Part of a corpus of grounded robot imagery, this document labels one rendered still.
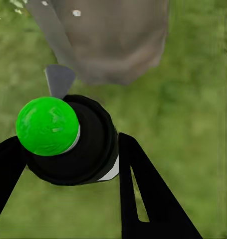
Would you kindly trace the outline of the pesticide atomizer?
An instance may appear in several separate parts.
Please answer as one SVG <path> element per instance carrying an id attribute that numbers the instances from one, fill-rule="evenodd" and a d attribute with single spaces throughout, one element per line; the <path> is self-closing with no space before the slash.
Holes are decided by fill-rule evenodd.
<path id="1" fill-rule="evenodd" d="M 45 67 L 50 96 L 32 100 L 16 120 L 28 168 L 54 185 L 100 183 L 119 174 L 116 126 L 99 102 L 68 94 L 77 74 Z"/>

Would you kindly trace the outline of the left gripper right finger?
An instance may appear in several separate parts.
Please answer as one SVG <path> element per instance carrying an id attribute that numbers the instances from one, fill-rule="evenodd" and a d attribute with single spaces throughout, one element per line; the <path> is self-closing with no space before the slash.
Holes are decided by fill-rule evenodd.
<path id="1" fill-rule="evenodd" d="M 122 239 L 203 239 L 137 140 L 118 139 Z M 131 170 L 149 223 L 138 219 Z"/>

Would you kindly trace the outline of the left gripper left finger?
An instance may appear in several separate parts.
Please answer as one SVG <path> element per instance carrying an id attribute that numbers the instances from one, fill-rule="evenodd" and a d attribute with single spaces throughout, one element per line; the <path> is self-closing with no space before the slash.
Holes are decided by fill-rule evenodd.
<path id="1" fill-rule="evenodd" d="M 25 166 L 21 142 L 17 136 L 0 143 L 0 214 Z"/>

